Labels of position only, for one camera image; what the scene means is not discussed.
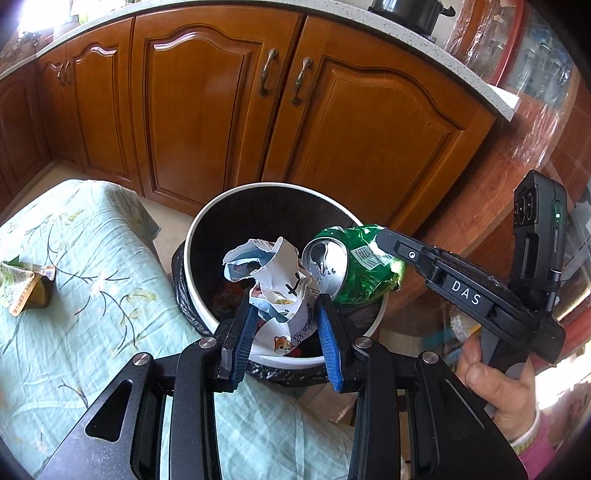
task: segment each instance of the kitchen counter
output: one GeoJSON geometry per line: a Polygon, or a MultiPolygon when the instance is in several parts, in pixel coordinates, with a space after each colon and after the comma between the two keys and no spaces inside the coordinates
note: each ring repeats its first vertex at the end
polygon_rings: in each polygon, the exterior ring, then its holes
{"type": "MultiPolygon", "coordinates": [[[[198,5],[200,3],[212,4],[215,2],[212,2],[211,0],[145,0],[138,4],[127,5],[119,10],[110,12],[104,17],[80,25],[79,27],[62,35],[60,38],[40,50],[37,54],[31,55],[30,57],[18,62],[7,69],[5,72],[1,73],[0,80],[9,76],[14,71],[22,68],[27,63],[30,63],[36,58],[41,57],[43,54],[49,52],[57,46],[101,25],[105,25],[122,18],[131,17],[133,15],[142,14],[154,9],[183,7],[188,5],[198,5]]],[[[435,44],[409,30],[408,28],[405,28],[402,25],[396,24],[386,18],[380,17],[379,15],[373,14],[366,10],[332,0],[246,0],[232,3],[270,4],[277,5],[278,7],[302,9],[311,13],[318,13],[328,15],[333,18],[340,18],[349,24],[363,25],[363,27],[366,29],[381,33],[382,36],[387,35],[388,37],[394,39],[396,43],[402,44],[409,49],[412,49],[412,51],[415,51],[422,58],[427,59],[430,63],[439,66],[439,68],[448,73],[451,77],[457,79],[467,88],[469,88],[497,116],[510,121],[513,118],[515,109],[517,108],[517,104],[515,102],[512,102],[511,99],[506,99],[504,96],[502,97],[499,95],[495,89],[489,86],[478,75],[472,72],[469,68],[451,56],[449,53],[445,52],[435,44]]]]}

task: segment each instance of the barcode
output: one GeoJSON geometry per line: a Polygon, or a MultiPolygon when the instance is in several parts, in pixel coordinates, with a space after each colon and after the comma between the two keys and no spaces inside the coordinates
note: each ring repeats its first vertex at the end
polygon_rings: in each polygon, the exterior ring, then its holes
{"type": "Polygon", "coordinates": [[[382,265],[381,260],[372,252],[368,245],[351,250],[351,254],[367,270],[373,270],[378,265],[382,265]]]}

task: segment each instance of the green can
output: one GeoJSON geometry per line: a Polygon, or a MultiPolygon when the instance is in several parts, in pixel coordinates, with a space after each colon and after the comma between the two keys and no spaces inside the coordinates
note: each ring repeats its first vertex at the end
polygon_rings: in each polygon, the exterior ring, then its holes
{"type": "Polygon", "coordinates": [[[302,265],[337,304],[367,303],[400,288],[405,264],[381,250],[375,237],[384,227],[334,226],[318,233],[302,252],[302,265]]]}

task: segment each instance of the white paper wrapper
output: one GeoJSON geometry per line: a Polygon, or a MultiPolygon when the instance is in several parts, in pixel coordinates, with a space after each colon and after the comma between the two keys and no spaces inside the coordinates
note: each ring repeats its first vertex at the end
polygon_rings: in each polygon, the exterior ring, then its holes
{"type": "Polygon", "coordinates": [[[251,239],[230,250],[223,264],[230,281],[256,280],[250,303],[265,324],[255,335],[252,354],[283,356],[316,331],[318,285],[300,265],[297,249],[283,237],[275,243],[251,239]]]}
{"type": "Polygon", "coordinates": [[[465,343],[470,335],[480,328],[480,323],[454,306],[449,310],[449,323],[454,335],[461,343],[465,343]]]}

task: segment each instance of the pot handle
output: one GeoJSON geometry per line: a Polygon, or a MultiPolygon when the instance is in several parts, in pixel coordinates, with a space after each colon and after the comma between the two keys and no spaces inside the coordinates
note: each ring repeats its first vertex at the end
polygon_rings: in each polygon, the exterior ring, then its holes
{"type": "Polygon", "coordinates": [[[447,8],[444,8],[441,11],[441,14],[444,15],[444,16],[446,16],[446,17],[455,17],[456,16],[456,11],[454,10],[453,7],[447,7],[447,8]]]}

